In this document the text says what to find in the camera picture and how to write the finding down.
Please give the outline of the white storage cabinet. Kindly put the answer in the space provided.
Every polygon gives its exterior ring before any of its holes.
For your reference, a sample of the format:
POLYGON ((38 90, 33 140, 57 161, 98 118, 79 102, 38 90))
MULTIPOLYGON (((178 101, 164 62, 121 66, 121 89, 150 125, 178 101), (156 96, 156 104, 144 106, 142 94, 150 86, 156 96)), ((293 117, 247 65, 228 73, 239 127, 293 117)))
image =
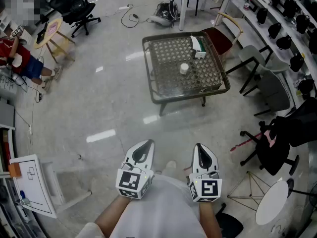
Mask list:
POLYGON ((0 98, 0 179, 10 178, 8 165, 10 159, 15 158, 13 132, 14 106, 5 98, 0 98))

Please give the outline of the person's right forearm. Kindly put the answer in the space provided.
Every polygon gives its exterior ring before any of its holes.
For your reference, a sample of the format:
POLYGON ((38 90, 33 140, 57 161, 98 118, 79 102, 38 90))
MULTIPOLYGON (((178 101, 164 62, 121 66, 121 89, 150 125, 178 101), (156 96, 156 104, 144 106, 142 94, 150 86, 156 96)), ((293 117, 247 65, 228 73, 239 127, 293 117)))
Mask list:
POLYGON ((199 203, 200 223, 207 238, 222 238, 211 203, 199 203))

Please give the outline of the person's left forearm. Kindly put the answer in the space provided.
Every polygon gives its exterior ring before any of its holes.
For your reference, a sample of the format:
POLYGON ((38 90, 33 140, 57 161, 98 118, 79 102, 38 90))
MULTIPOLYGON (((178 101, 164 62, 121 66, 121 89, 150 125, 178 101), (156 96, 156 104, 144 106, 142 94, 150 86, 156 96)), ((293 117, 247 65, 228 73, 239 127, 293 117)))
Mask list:
POLYGON ((110 238, 124 210, 130 203, 128 197, 117 196, 114 201, 97 217, 95 224, 101 229, 105 238, 110 238))

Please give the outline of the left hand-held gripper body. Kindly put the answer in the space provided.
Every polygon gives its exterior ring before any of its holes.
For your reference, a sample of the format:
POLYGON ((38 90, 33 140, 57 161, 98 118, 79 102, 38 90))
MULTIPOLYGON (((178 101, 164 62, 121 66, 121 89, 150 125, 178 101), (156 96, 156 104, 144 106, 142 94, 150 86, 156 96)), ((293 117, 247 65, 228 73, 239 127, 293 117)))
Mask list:
POLYGON ((116 189, 119 195, 131 199, 142 199, 152 184, 154 172, 123 162, 117 170, 116 189))

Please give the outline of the dark grey chair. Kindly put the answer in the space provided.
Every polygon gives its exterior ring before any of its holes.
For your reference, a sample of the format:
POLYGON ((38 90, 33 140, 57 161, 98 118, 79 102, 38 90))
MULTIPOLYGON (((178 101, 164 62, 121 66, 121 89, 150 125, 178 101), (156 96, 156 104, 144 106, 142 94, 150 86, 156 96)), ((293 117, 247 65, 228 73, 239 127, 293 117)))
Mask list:
POLYGON ((291 99, 286 87, 282 80, 271 71, 266 71, 263 74, 256 84, 256 89, 259 89, 268 109, 254 114, 255 117, 270 112, 288 110, 291 107, 291 99))

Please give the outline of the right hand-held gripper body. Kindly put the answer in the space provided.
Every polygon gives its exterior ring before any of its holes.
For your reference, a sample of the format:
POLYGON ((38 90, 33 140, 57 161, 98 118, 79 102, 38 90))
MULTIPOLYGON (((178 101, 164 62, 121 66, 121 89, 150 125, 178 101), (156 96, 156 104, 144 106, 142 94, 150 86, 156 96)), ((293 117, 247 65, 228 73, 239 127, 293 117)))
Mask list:
POLYGON ((213 202, 221 196, 222 179, 219 171, 192 173, 188 187, 194 202, 213 202))

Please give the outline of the orange block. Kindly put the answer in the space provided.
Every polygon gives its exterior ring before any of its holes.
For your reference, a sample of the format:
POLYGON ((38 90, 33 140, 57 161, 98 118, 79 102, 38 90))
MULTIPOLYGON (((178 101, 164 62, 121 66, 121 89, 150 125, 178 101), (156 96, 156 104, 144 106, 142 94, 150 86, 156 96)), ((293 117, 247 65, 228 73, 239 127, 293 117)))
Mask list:
POLYGON ((12 178, 21 177, 21 170, 19 163, 11 163, 8 165, 9 174, 12 178))

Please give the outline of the red seat wooden chair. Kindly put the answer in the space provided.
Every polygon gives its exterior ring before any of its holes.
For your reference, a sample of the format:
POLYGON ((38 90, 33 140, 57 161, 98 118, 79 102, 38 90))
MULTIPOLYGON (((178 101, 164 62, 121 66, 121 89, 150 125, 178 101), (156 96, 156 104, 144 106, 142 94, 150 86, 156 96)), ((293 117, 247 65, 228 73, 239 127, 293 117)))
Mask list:
POLYGON ((202 30, 202 32, 205 32, 208 35, 218 55, 224 58, 244 31, 231 16, 222 12, 218 12, 217 14, 231 21, 239 29, 239 33, 233 41, 230 41, 222 32, 220 32, 215 27, 202 30))

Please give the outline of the round wooden side table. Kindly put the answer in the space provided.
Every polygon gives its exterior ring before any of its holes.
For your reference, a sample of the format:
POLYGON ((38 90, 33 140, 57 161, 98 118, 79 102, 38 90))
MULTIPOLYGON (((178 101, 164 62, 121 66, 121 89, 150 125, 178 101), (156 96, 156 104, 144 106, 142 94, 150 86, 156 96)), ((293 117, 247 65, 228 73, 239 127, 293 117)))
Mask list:
POLYGON ((70 54, 68 54, 64 48, 62 48, 60 45, 58 45, 58 44, 53 40, 53 36, 56 35, 56 34, 58 34, 58 35, 60 35, 63 39, 68 40, 69 42, 71 42, 71 43, 73 43, 73 44, 75 45, 75 42, 74 42, 73 40, 71 40, 69 37, 67 37, 66 35, 62 34, 62 33, 59 31, 60 27, 62 26, 62 19, 61 19, 61 18, 57 18, 57 19, 54 19, 54 20, 52 20, 51 22, 49 22, 47 28, 48 28, 51 24, 54 24, 55 22, 58 23, 57 30, 56 30, 53 34, 51 34, 51 35, 49 35, 49 36, 47 35, 47 32, 46 32, 46 33, 45 33, 45 38, 44 38, 44 40, 43 40, 42 42, 40 42, 39 44, 36 43, 36 39, 37 39, 37 37, 36 37, 35 40, 34 40, 34 43, 33 43, 33 48, 34 48, 35 50, 37 50, 37 49, 42 48, 43 46, 46 46, 47 49, 48 49, 48 51, 49 51, 49 53, 50 53, 50 55, 51 55, 51 57, 52 57, 53 60, 55 61, 55 63, 58 63, 57 60, 56 60, 56 58, 55 58, 55 57, 56 57, 55 53, 51 50, 51 48, 50 48, 50 46, 49 46, 49 42, 50 42, 50 43, 52 43, 52 44, 55 46, 54 51, 56 51, 57 54, 63 53, 63 54, 65 55, 65 57, 66 57, 68 60, 75 61, 75 59, 74 59, 70 54))

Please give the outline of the white table with drawn lines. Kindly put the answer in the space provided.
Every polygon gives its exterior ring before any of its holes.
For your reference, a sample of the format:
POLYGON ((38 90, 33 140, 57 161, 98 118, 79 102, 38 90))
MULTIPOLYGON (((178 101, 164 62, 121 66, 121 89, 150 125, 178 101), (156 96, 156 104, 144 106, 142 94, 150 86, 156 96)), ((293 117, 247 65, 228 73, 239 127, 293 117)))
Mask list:
POLYGON ((56 219, 57 215, 92 195, 83 191, 70 201, 65 201, 57 173, 70 172, 71 164, 82 161, 81 155, 63 157, 38 157, 36 154, 10 159, 19 163, 21 177, 13 178, 22 207, 35 213, 56 219))

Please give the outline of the person's white shirt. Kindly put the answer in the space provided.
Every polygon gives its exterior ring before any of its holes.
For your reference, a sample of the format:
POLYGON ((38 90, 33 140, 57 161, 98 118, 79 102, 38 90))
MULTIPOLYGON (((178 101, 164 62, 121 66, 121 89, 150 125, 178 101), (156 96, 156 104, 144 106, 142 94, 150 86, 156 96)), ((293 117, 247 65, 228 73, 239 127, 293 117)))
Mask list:
MULTIPOLYGON (((177 179, 157 175, 141 200, 131 199, 110 238, 206 238, 198 204, 177 179)), ((94 222, 76 238, 105 238, 94 222)))

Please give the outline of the black floor fan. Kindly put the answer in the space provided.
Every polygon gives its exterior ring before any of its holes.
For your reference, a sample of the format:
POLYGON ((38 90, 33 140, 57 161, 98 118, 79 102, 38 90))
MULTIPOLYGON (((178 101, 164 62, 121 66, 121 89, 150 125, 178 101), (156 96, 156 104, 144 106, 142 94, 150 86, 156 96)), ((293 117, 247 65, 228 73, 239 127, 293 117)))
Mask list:
POLYGON ((313 185, 310 192, 303 192, 299 190, 294 190, 294 180, 292 178, 287 180, 288 185, 288 195, 289 197, 292 193, 302 194, 309 197, 309 203, 312 207, 317 209, 317 182, 313 185))

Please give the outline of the black tablet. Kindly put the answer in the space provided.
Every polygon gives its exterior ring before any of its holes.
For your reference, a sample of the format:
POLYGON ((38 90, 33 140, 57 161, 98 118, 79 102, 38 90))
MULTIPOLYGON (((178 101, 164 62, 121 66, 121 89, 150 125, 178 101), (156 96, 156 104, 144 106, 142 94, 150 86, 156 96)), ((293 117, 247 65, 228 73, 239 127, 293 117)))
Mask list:
POLYGON ((37 44, 39 44, 40 42, 44 40, 47 26, 48 26, 48 23, 46 22, 43 29, 37 34, 37 39, 36 39, 37 44))

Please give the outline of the green and white tissue pack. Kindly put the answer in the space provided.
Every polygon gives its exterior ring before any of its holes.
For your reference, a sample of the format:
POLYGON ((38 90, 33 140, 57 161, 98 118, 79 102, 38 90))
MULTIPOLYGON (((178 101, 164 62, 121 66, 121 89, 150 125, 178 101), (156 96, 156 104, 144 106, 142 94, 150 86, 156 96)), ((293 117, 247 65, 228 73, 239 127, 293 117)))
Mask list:
POLYGON ((203 42, 194 36, 190 36, 190 38, 192 41, 193 50, 195 52, 194 58, 204 59, 206 56, 206 50, 203 46, 203 42))

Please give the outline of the black office chair pink cushion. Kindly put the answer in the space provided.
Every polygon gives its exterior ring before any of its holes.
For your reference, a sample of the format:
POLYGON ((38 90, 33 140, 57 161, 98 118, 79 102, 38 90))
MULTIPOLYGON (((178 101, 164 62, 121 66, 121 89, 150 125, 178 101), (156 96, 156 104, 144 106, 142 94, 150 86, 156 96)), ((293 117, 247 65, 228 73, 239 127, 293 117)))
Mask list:
POLYGON ((291 115, 277 116, 270 124, 260 121, 259 125, 259 139, 247 131, 240 132, 241 136, 247 135, 256 142, 253 153, 241 161, 240 165, 244 166, 257 156, 261 163, 260 169, 266 169, 272 176, 278 173, 283 164, 291 166, 289 174, 293 175, 300 157, 297 155, 294 160, 288 159, 290 148, 317 141, 317 99, 309 97, 291 115))

